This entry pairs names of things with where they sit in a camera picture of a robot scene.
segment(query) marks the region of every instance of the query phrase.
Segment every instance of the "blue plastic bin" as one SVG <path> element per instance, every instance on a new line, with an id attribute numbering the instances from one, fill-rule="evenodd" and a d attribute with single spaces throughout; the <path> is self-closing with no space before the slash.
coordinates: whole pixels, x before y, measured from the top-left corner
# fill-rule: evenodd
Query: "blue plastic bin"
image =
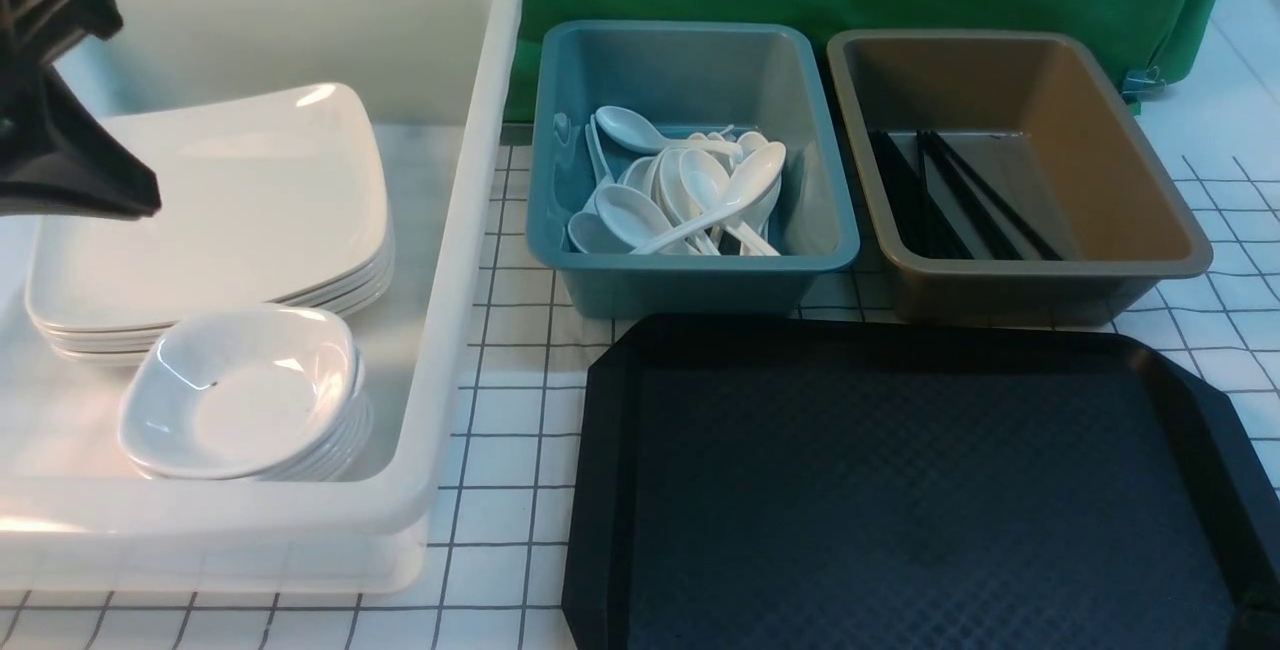
<path id="1" fill-rule="evenodd" d="M 568 218 L 595 186 L 585 125 L 631 107 L 667 136 L 756 129 L 787 145 L 769 241 L 782 257 L 582 255 Z M 617 177 L 635 154 L 602 132 Z M 580 313 L 787 313 L 815 276 L 846 267 L 859 235 L 813 49 L 782 26 L 577 20 L 543 44 L 529 189 L 529 248 L 559 271 Z"/>

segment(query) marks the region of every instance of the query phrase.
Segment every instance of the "stack of plates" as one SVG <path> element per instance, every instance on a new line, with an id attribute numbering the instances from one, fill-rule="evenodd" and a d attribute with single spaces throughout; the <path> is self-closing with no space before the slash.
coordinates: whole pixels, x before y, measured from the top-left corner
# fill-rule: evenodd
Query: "stack of plates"
<path id="1" fill-rule="evenodd" d="M 27 312 L 61 357 L 140 363 L 174 322 L 252 303 L 365 308 L 394 237 L 372 127 L 343 84 L 102 122 L 155 170 L 137 223 L 45 218 Z"/>
<path id="2" fill-rule="evenodd" d="M 333 480 L 372 431 L 364 376 L 334 313 L 248 305 L 187 319 L 133 376 L 120 447 L 154 480 Z"/>

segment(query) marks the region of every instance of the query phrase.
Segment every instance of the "stack of bowls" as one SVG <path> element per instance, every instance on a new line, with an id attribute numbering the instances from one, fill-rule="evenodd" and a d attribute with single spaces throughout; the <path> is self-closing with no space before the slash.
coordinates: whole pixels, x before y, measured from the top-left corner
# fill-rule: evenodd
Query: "stack of bowls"
<path id="1" fill-rule="evenodd" d="M 334 480 L 372 430 L 337 313 L 251 305 L 165 331 L 124 394 L 119 441 L 155 480 Z"/>

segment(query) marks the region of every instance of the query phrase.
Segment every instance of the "white plastic spoon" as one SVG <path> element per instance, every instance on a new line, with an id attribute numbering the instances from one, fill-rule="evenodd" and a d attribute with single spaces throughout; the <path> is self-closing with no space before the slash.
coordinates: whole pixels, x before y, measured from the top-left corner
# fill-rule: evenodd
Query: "white plastic spoon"
<path id="1" fill-rule="evenodd" d="M 605 182 L 613 182 L 613 177 L 609 173 L 609 161 L 604 159 L 599 125 L 595 123 L 594 114 L 586 122 L 586 154 L 591 159 L 591 171 L 595 173 L 595 184 L 603 186 Z"/>
<path id="2" fill-rule="evenodd" d="M 658 132 L 652 122 L 640 113 L 627 107 L 604 106 L 595 110 L 595 123 L 605 136 L 617 145 L 635 154 L 653 155 L 663 148 L 703 148 L 718 154 L 731 154 L 741 159 L 742 148 L 737 143 L 713 139 L 672 139 Z"/>
<path id="3" fill-rule="evenodd" d="M 701 216 L 691 223 L 681 223 L 680 226 L 673 226 L 671 232 L 654 235 L 648 243 L 636 244 L 636 250 L 631 250 L 631 255 L 655 253 L 668 244 L 684 241 L 685 237 L 694 234 L 694 232 L 707 230 L 708 226 L 719 225 L 719 223 L 728 220 L 728 218 L 741 214 L 751 203 L 756 202 L 760 196 L 768 193 L 769 186 L 773 186 L 773 180 L 782 171 L 782 162 L 786 161 L 786 157 L 787 150 L 782 147 L 782 143 L 768 143 L 764 148 L 756 150 L 751 154 L 751 157 L 737 166 L 737 171 L 731 177 L 724 193 L 719 196 L 719 203 L 716 209 L 701 214 Z M 600 196 L 600 200 L 603 202 L 604 196 Z"/>
<path id="4" fill-rule="evenodd" d="M 726 136 L 719 134 L 719 132 L 708 132 L 707 138 L 708 139 L 722 139 L 722 141 L 726 141 L 726 143 L 737 145 L 737 143 L 735 143 L 735 141 L 728 139 L 728 138 L 726 138 Z M 718 159 L 718 161 L 721 164 L 723 164 L 724 170 L 733 171 L 733 168 L 737 166 L 737 162 L 741 161 L 742 157 L 746 157 L 746 152 L 744 150 L 744 152 L 741 155 L 714 154 L 714 157 Z"/>
<path id="5" fill-rule="evenodd" d="M 594 212 L 573 212 L 568 218 L 568 239 L 582 253 L 626 255 L 632 246 L 623 243 Z"/>
<path id="6" fill-rule="evenodd" d="M 756 235 L 765 235 L 764 225 L 768 225 L 769 218 L 773 216 L 773 209 L 778 205 L 778 194 L 782 194 L 782 173 L 778 173 L 778 179 L 773 180 L 773 188 L 769 188 L 768 193 L 764 193 L 760 202 L 751 205 L 746 212 L 742 212 L 742 223 L 746 223 Z"/>
<path id="7" fill-rule="evenodd" d="M 599 193 L 600 188 L 604 186 L 613 184 L 613 175 L 609 173 L 609 161 L 604 157 L 604 148 L 600 147 L 600 132 L 595 128 L 595 116 L 590 116 L 586 122 L 586 157 L 591 161 L 591 171 L 595 175 L 595 188 L 591 193 L 586 196 L 586 203 L 582 205 L 582 212 L 595 212 L 595 194 Z"/>
<path id="8" fill-rule="evenodd" d="M 658 157 L 640 157 L 635 162 L 631 162 L 626 170 L 622 170 L 622 175 L 618 177 L 618 184 L 627 186 L 631 189 L 640 189 L 641 193 L 649 194 L 648 186 L 644 184 L 645 175 L 649 173 L 649 168 Z"/>
<path id="9" fill-rule="evenodd" d="M 728 132 L 728 131 L 732 131 L 732 129 L 733 129 L 733 127 L 728 125 L 722 132 Z M 704 134 L 701 134 L 701 132 L 694 132 L 694 134 L 689 136 L 689 138 L 690 139 L 709 139 L 710 136 L 704 136 Z M 733 159 L 728 157 L 728 155 L 719 155 L 719 157 L 726 157 L 724 162 L 733 164 Z M 664 200 L 660 198 L 662 186 L 658 184 L 658 186 L 654 186 L 654 188 L 658 189 L 658 191 L 657 191 L 657 193 L 654 193 L 653 202 L 658 203 L 658 207 L 666 207 Z M 722 226 L 718 226 L 718 225 L 713 226 L 709 230 L 709 235 L 712 237 L 712 244 L 716 244 L 716 248 L 719 248 L 719 241 L 721 241 L 722 234 L 723 234 L 723 229 L 722 229 Z"/>
<path id="10" fill-rule="evenodd" d="M 768 143 L 768 138 L 760 136 L 759 132 L 755 131 L 746 131 L 741 138 L 737 139 L 737 145 L 742 148 L 742 154 L 745 155 L 754 154 L 755 150 L 763 148 Z"/>
<path id="11" fill-rule="evenodd" d="M 600 193 L 595 198 L 595 207 L 600 212 L 600 220 L 604 221 L 604 225 L 632 248 L 636 244 L 646 243 L 654 235 L 669 234 L 671 232 L 671 221 L 667 220 L 662 209 L 654 205 L 653 200 L 627 188 L 627 186 L 600 188 Z M 690 248 L 687 243 L 681 243 L 684 239 L 685 235 L 676 237 L 675 241 L 649 250 L 645 255 L 653 255 L 658 250 L 668 248 L 668 246 L 672 255 L 695 255 L 695 250 Z"/>
<path id="12" fill-rule="evenodd" d="M 690 139 L 723 139 L 723 141 L 728 141 L 728 143 L 737 143 L 737 139 L 732 137 L 732 129 L 733 129 L 732 125 L 727 125 L 727 127 L 724 127 L 723 131 L 712 132 L 712 134 L 709 134 L 709 136 L 703 134 L 703 132 L 694 132 L 694 134 L 689 136 L 689 138 Z"/>
<path id="13" fill-rule="evenodd" d="M 701 150 L 686 150 L 680 157 L 680 180 L 685 193 L 692 200 L 701 212 L 709 211 L 719 203 L 721 196 L 728 188 L 730 177 L 724 168 L 710 154 Z M 728 218 L 723 223 L 724 232 L 741 241 L 744 248 L 750 248 L 754 255 L 777 255 L 764 237 L 759 237 L 741 216 Z"/>
<path id="14" fill-rule="evenodd" d="M 690 223 L 694 218 L 703 214 L 703 209 L 698 207 L 698 203 L 690 198 L 689 193 L 685 191 L 684 182 L 680 180 L 680 168 L 684 164 L 684 157 L 687 154 L 704 154 L 703 150 L 666 150 L 663 152 L 662 162 L 658 164 L 658 186 L 662 188 L 662 205 L 664 212 L 667 212 L 668 220 L 672 225 L 682 225 L 682 223 Z M 701 255 L 718 255 L 719 250 L 714 243 L 712 243 L 710 237 L 705 232 L 694 232 L 689 237 L 692 241 L 695 248 Z"/>

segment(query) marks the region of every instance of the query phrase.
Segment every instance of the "black chopstick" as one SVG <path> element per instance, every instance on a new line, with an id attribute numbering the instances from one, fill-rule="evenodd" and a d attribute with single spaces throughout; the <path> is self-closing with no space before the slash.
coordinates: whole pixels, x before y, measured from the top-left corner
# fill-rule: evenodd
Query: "black chopstick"
<path id="1" fill-rule="evenodd" d="M 902 243 L 908 244 L 911 252 L 928 258 L 965 258 L 965 261 L 973 258 L 973 253 L 947 223 L 945 214 L 928 194 L 927 186 L 923 186 L 920 177 L 916 177 L 911 164 L 906 161 L 887 132 L 872 132 L 870 139 Z M 936 237 L 938 243 L 931 243 L 929 235 Z"/>
<path id="2" fill-rule="evenodd" d="M 1060 261 L 1060 258 L 1062 258 L 1062 256 L 1057 255 L 1057 251 L 1053 250 L 1053 247 L 1048 244 L 1047 241 L 1044 241 L 1044 238 L 1036 232 L 1028 221 L 1023 220 L 1023 216 L 1020 216 L 1015 209 L 1010 207 L 1010 203 L 1005 202 L 1005 198 L 1001 198 L 1001 196 L 996 193 L 996 188 L 988 186 L 987 180 L 983 180 L 982 177 L 978 175 L 978 171 L 974 170 L 972 164 L 966 162 L 964 157 L 960 157 L 956 148 L 952 148 L 946 139 L 942 139 L 942 136 L 937 134 L 937 132 L 929 132 L 929 136 L 933 136 L 933 141 L 937 141 L 940 147 L 945 150 L 952 161 L 956 162 L 956 166 L 960 168 L 960 171 L 964 171 L 965 177 L 969 177 L 969 180 L 973 180 L 973 184 L 978 186 L 978 189 L 982 189 L 983 193 L 987 194 L 991 203 L 996 205 L 996 209 L 1004 214 L 1012 226 L 1027 237 L 1028 243 L 1034 246 L 1036 252 L 1039 253 L 1042 258 L 1046 258 L 1046 261 Z"/>
<path id="3" fill-rule="evenodd" d="M 1005 232 L 1000 230 L 995 218 L 991 212 L 987 212 L 986 205 L 982 200 L 978 200 L 978 194 L 974 194 L 973 188 L 960 177 L 956 168 L 952 166 L 950 159 L 947 159 L 946 150 L 938 147 L 941 139 L 933 132 L 927 132 L 922 134 L 920 139 L 924 139 L 924 152 L 929 155 L 934 166 L 938 168 L 938 175 L 942 175 L 942 182 L 946 182 L 947 189 L 951 189 L 951 194 L 955 194 L 956 202 L 960 203 L 960 209 L 969 216 L 969 221 L 973 223 L 973 229 L 978 230 L 978 237 L 982 237 L 982 243 L 987 244 L 987 250 L 991 250 L 991 255 L 997 261 L 1020 261 L 1023 255 L 1018 252 L 1018 248 L 1011 243 Z"/>
<path id="4" fill-rule="evenodd" d="M 908 246 L 913 253 L 924 255 L 928 252 L 920 239 L 920 226 L 924 218 L 916 218 L 915 205 L 910 202 L 911 191 L 902 168 L 905 157 L 886 132 L 872 132 L 870 141 L 872 152 L 876 154 L 876 164 L 879 166 L 881 180 L 884 184 L 884 194 L 888 196 L 888 203 L 893 211 L 897 234 L 902 237 L 902 244 Z"/>

